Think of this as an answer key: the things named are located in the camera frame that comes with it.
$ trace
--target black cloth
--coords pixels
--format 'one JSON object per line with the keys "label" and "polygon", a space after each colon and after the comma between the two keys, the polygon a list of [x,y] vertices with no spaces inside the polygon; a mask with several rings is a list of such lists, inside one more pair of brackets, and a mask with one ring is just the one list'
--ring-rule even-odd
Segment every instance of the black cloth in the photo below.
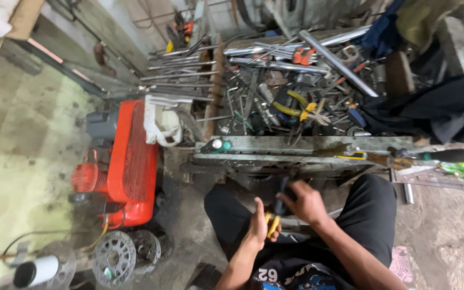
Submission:
{"label": "black cloth", "polygon": [[[221,185],[216,185],[205,196],[204,207],[230,261],[248,230],[252,213]],[[395,236],[395,218],[396,192],[393,185],[377,175],[367,174],[359,177],[351,187],[336,223],[384,266],[389,267]],[[260,269],[273,269],[277,281],[283,285],[286,279],[295,275],[295,270],[302,267],[313,268],[308,265],[318,267],[328,277],[340,277],[347,284],[352,284],[344,267],[320,238],[296,243],[280,235],[276,242],[266,241],[264,248],[256,256],[252,274],[258,279]],[[266,272],[263,277],[269,278],[268,274]]]}
{"label": "black cloth", "polygon": [[421,134],[441,144],[464,143],[464,75],[415,94],[364,100],[360,109],[372,134]]}

